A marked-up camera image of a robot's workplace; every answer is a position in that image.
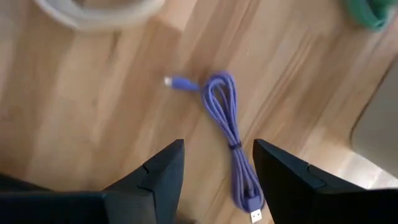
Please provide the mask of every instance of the black object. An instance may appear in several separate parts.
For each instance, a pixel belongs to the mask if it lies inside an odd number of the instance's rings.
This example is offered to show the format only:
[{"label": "black object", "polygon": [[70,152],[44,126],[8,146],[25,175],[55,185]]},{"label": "black object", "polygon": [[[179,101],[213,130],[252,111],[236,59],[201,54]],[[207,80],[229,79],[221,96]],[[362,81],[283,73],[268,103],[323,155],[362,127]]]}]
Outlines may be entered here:
[{"label": "black object", "polygon": [[275,224],[398,223],[396,189],[365,190],[261,139],[253,158]]},{"label": "black object", "polygon": [[183,140],[100,192],[53,192],[0,175],[0,223],[174,223]]}]

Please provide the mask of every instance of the cable connector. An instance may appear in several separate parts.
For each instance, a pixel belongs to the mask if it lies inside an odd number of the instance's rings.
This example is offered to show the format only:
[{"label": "cable connector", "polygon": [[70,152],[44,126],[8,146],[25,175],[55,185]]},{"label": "cable connector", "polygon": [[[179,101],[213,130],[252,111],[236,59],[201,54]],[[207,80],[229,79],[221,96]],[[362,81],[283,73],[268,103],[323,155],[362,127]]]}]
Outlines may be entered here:
[{"label": "cable connector", "polygon": [[200,86],[198,84],[184,77],[165,77],[164,83],[175,90],[200,91]]},{"label": "cable connector", "polygon": [[261,197],[255,196],[248,200],[248,209],[250,211],[251,223],[258,222],[262,219],[261,208],[263,204],[261,203]]},{"label": "cable connector", "polygon": [[251,223],[258,222],[262,219],[261,210],[257,209],[256,211],[250,213]]}]

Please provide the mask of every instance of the light wooden surface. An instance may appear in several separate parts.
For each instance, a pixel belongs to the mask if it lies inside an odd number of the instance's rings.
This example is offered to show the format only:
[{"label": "light wooden surface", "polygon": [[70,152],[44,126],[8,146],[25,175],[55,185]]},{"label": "light wooden surface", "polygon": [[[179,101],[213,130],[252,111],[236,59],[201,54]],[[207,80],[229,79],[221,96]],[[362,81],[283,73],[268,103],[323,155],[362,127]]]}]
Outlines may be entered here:
[{"label": "light wooden surface", "polygon": [[230,199],[229,152],[198,94],[163,85],[166,75],[203,82],[227,69],[247,155],[263,138],[363,187],[398,186],[349,145],[398,53],[395,19],[372,33],[347,23],[335,0],[169,0],[141,26],[79,34],[21,3],[18,31],[0,39],[1,172],[102,189],[184,138],[180,212],[249,223]]}]

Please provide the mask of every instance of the white object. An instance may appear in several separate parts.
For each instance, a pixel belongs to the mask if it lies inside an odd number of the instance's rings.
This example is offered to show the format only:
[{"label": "white object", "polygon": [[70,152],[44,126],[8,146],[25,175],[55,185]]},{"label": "white object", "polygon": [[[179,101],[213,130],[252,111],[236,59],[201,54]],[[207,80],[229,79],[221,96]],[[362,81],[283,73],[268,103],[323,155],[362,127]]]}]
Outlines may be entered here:
[{"label": "white object", "polygon": [[73,0],[34,0],[46,13],[76,30],[118,29],[150,18],[164,0],[141,0],[118,9],[79,6]]},{"label": "white object", "polygon": [[398,177],[398,61],[364,110],[351,142],[355,152]]},{"label": "white object", "polygon": [[262,219],[261,210],[257,209],[256,211],[250,213],[251,223],[256,223]]},{"label": "white object", "polygon": [[172,79],[170,77],[164,77],[164,84],[166,86],[172,86]]}]

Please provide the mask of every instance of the white round object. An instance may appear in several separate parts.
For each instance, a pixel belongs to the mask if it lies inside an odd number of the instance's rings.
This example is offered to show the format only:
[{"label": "white round object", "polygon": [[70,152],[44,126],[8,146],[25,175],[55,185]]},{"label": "white round object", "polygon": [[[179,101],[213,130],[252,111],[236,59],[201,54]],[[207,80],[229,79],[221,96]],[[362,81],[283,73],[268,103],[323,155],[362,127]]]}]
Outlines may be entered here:
[{"label": "white round object", "polygon": [[34,0],[52,18],[77,30],[117,29],[150,18],[164,0],[141,0],[118,9],[79,6],[73,0]]}]

